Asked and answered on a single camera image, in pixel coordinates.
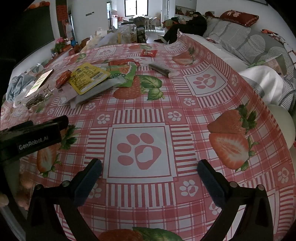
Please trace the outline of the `yellow snack packet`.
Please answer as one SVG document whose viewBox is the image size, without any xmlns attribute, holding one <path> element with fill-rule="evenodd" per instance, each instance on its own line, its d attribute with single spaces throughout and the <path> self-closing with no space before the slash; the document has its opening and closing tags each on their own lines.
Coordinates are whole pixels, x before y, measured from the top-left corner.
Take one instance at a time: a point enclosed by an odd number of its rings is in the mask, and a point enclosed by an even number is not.
<svg viewBox="0 0 296 241">
<path fill-rule="evenodd" d="M 79 95 L 83 95 L 110 76 L 110 72 L 90 63 L 84 63 L 71 73 L 69 83 Z"/>
</svg>

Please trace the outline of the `pink flower pot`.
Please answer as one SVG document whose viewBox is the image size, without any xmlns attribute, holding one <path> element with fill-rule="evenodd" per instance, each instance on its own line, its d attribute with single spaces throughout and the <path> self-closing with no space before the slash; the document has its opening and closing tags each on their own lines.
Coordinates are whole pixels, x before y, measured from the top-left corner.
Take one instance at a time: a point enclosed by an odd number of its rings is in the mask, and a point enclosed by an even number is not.
<svg viewBox="0 0 296 241">
<path fill-rule="evenodd" d="M 52 54 L 61 53 L 65 46 L 66 46 L 66 41 L 64 38 L 60 37 L 60 38 L 56 39 L 55 47 L 53 49 L 51 49 Z"/>
</svg>

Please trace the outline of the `smartphone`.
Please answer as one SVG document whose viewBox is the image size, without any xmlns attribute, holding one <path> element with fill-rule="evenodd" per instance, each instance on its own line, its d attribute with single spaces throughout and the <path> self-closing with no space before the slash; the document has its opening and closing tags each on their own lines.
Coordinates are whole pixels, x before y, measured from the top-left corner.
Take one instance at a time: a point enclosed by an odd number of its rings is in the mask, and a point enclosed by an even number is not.
<svg viewBox="0 0 296 241">
<path fill-rule="evenodd" d="M 50 69 L 49 71 L 43 73 L 33 84 L 29 92 L 26 94 L 25 98 L 30 96 L 31 94 L 35 93 L 46 81 L 47 79 L 52 75 L 54 72 L 54 69 Z"/>
</svg>

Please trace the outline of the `clear white snack bag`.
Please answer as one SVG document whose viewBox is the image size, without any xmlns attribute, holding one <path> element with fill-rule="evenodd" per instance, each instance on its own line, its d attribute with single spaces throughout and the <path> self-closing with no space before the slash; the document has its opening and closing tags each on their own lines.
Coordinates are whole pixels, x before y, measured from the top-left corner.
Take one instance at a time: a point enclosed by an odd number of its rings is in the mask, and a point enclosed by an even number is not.
<svg viewBox="0 0 296 241">
<path fill-rule="evenodd" d="M 111 78 L 104 80 L 100 84 L 96 85 L 92 89 L 88 90 L 82 95 L 79 95 L 74 88 L 69 84 L 64 84 L 62 87 L 58 90 L 58 94 L 61 99 L 61 103 L 70 103 L 70 108 L 74 109 L 80 104 L 84 103 L 88 99 L 93 98 L 94 96 L 97 96 L 101 92 L 104 92 L 112 87 L 117 87 L 123 83 L 125 83 L 126 79 L 122 76 L 118 76 L 116 78 Z"/>
</svg>

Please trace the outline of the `small red snack packet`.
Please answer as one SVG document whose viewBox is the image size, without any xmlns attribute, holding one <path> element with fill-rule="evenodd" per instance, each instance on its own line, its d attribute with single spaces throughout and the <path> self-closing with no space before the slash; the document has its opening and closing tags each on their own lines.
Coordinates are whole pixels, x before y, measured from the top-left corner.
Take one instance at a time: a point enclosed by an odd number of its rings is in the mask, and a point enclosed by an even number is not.
<svg viewBox="0 0 296 241">
<path fill-rule="evenodd" d="M 152 57 L 154 58 L 157 54 L 157 50 L 147 50 L 147 49 L 143 49 L 140 56 L 141 57 Z"/>
</svg>

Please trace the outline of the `blue white crumpled cloth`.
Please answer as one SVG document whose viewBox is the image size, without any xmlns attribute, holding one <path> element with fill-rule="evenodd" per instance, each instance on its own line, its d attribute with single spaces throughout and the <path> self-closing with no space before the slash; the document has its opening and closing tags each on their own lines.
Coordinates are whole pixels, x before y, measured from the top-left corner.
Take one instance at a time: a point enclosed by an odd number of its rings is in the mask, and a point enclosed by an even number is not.
<svg viewBox="0 0 296 241">
<path fill-rule="evenodd" d="M 32 85 L 43 70 L 44 66 L 42 64 L 37 64 L 28 69 L 28 71 L 25 71 L 18 76 L 14 76 L 10 80 L 6 91 L 6 101 L 8 103 L 14 103 L 16 97 L 19 96 L 24 89 L 27 89 L 28 85 Z"/>
</svg>

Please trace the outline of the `strawberry paw print tablecloth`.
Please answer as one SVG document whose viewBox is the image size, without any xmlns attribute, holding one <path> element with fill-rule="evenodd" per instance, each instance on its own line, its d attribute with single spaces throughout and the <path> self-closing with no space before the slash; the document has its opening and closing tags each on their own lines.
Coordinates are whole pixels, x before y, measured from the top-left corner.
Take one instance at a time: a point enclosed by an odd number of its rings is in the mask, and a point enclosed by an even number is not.
<svg viewBox="0 0 296 241">
<path fill-rule="evenodd" d="M 295 219 L 295 176 L 267 105 L 226 62 L 189 37 L 150 48 L 156 63 L 175 68 L 177 77 L 152 70 L 140 46 L 102 47 L 54 64 L 50 82 L 83 63 L 133 59 L 139 66 L 131 87 L 107 90 L 76 108 L 56 95 L 38 113 L 5 103 L 1 128 L 62 115 L 76 127 L 69 149 L 56 152 L 55 172 L 43 177 L 37 154 L 22 158 L 20 169 L 51 187 L 98 158 L 102 175 L 81 208 L 95 234 L 143 226 L 200 240 L 221 211 L 197 175 L 198 161 L 206 159 L 230 181 L 266 188 L 273 240 L 281 240 Z"/>
</svg>

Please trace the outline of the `grey patterned sofa blanket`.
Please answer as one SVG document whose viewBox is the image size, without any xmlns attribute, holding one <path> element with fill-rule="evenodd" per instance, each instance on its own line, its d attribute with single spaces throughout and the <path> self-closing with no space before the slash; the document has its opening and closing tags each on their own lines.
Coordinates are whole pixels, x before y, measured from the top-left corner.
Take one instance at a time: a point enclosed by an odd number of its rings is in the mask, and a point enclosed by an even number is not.
<svg viewBox="0 0 296 241">
<path fill-rule="evenodd" d="M 295 90 L 295 66 L 282 43 L 252 28 L 211 17 L 207 18 L 204 37 L 214 40 L 223 49 L 250 65 L 282 55 L 287 73 L 283 77 L 285 88 L 280 102 L 289 111 L 295 112 L 295 92 L 291 92 Z"/>
</svg>

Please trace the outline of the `red embroidered pillow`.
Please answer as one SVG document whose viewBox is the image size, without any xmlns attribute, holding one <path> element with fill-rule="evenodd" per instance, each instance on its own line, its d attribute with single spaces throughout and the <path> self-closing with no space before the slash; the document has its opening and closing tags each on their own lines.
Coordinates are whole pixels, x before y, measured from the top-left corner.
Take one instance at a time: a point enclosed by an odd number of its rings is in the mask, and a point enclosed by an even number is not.
<svg viewBox="0 0 296 241">
<path fill-rule="evenodd" d="M 236 23 L 244 27 L 250 27 L 259 20 L 259 16 L 235 10 L 228 10 L 224 12 L 219 19 Z"/>
</svg>

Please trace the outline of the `orange red snack bar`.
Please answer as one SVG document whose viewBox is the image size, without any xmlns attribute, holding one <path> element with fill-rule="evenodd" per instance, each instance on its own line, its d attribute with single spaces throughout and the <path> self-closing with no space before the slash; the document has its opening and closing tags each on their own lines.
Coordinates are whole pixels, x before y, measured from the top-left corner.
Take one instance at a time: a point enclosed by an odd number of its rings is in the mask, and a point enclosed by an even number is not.
<svg viewBox="0 0 296 241">
<path fill-rule="evenodd" d="M 64 71 L 60 77 L 56 80 L 55 87 L 60 88 L 64 85 L 71 77 L 72 72 L 70 70 Z"/>
</svg>

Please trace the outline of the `dark long snack bar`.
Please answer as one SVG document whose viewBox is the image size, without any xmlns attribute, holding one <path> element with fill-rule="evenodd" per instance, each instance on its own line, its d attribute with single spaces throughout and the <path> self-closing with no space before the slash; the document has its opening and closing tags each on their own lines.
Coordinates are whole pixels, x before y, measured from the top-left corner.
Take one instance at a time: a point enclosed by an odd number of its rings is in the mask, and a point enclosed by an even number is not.
<svg viewBox="0 0 296 241">
<path fill-rule="evenodd" d="M 156 70 L 158 73 L 161 73 L 163 76 L 167 78 L 174 78 L 180 74 L 177 70 L 168 68 L 167 66 L 159 65 L 157 63 L 149 63 L 149 67 L 153 70 Z"/>
</svg>

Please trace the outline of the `green strawberry snack bag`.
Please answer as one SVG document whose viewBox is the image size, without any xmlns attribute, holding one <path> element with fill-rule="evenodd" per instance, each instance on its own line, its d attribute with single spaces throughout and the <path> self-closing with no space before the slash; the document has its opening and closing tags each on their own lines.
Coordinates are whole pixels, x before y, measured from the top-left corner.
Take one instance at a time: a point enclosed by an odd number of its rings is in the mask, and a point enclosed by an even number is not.
<svg viewBox="0 0 296 241">
<path fill-rule="evenodd" d="M 120 87 L 131 87 L 137 71 L 137 66 L 133 63 L 125 65 L 102 64 L 100 68 L 110 73 L 109 78 L 121 80 Z"/>
</svg>

